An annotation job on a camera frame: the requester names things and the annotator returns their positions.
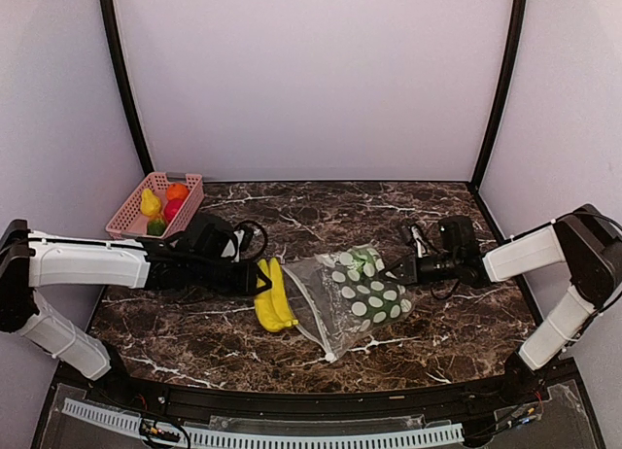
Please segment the yellow fake banana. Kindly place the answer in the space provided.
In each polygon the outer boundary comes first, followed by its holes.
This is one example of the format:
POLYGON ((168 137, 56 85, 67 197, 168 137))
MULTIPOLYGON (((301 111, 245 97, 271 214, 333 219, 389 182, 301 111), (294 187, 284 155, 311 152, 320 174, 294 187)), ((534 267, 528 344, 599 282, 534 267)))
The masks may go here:
POLYGON ((271 282, 271 287, 259 293, 254 300, 260 325, 273 333, 297 326, 298 320, 287 299, 284 273, 279 261, 276 258, 261 259, 258 268, 271 282))

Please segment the green fake vegetable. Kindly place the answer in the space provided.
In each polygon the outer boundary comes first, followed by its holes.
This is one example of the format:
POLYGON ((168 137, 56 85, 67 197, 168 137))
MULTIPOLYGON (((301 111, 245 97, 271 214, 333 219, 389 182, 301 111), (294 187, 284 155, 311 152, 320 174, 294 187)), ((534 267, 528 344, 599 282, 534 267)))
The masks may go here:
POLYGON ((380 277, 385 263, 373 247, 357 247, 347 254, 352 261, 346 268, 347 285, 341 295, 350 301, 350 311, 361 322, 361 330, 380 326, 399 318, 402 309, 400 287, 380 277))

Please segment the clear polka dot zip bag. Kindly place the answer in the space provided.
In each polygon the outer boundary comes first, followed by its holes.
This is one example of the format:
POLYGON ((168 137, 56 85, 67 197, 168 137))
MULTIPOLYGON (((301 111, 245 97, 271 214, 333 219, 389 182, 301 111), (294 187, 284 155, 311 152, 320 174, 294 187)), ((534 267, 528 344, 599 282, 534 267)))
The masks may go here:
POLYGON ((339 360, 378 328, 408 318, 415 297, 383 274, 385 263, 371 245, 315 255, 282 266, 285 293, 297 330, 339 360))

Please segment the red fake apple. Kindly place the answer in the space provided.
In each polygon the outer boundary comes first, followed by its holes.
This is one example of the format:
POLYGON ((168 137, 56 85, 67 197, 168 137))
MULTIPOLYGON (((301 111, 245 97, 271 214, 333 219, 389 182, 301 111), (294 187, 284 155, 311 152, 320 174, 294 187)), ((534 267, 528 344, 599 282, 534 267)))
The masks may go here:
POLYGON ((177 216, 178 212, 184 205, 184 200, 180 198, 174 198, 167 201, 164 209, 164 219, 170 224, 177 216))

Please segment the green orange fake pepper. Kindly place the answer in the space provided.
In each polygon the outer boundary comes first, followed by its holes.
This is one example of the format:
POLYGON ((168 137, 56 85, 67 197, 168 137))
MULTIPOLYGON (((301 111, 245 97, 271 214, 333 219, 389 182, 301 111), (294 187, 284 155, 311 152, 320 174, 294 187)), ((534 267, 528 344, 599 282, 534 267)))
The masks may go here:
POLYGON ((150 219, 147 223, 147 234, 159 237, 164 234, 167 229, 167 222, 162 215, 150 219))

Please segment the orange fake orange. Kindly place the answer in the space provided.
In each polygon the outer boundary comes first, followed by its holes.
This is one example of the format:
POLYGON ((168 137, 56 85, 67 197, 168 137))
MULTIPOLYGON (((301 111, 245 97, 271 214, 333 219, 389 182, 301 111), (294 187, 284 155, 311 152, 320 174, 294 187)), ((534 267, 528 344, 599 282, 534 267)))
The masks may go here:
POLYGON ((181 183, 171 184, 165 193, 166 199, 168 201, 179 199, 184 201, 190 194, 189 188, 181 183))

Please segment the yellow fake lemon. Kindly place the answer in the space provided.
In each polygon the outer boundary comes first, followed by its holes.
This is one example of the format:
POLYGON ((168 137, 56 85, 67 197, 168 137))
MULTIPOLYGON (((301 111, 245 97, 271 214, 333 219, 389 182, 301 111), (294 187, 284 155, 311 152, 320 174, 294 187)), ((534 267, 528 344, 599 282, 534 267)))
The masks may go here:
POLYGON ((151 190, 144 189, 141 193, 140 212, 152 219, 160 214, 162 204, 160 198, 151 190))

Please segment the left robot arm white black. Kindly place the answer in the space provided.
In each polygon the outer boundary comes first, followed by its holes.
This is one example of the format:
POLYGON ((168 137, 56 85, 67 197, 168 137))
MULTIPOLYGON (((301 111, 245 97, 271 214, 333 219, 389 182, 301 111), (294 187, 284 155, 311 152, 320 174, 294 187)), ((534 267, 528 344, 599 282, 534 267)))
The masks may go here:
POLYGON ((256 296, 273 282, 258 256, 245 257, 260 224, 232 225, 197 216, 163 238, 96 240, 46 234, 13 220, 1 237, 1 329, 35 343, 69 364, 116 406, 137 398, 119 354, 75 326, 38 294, 53 285, 110 285, 167 291, 199 287, 217 294, 256 296))

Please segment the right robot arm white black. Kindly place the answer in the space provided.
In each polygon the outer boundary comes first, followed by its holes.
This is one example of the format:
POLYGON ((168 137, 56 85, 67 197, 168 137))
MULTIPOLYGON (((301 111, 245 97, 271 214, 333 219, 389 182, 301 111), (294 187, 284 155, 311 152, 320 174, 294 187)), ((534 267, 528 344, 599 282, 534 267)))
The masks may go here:
POLYGON ((413 253, 381 269, 381 278, 404 287, 454 281, 478 289, 558 264, 570 274, 564 295, 506 362, 509 372, 496 384, 496 395, 506 404, 529 393, 532 373, 545 368, 621 298, 621 224, 591 204, 488 252, 482 251, 471 218, 451 216, 437 226, 440 249, 416 224, 408 227, 413 253))

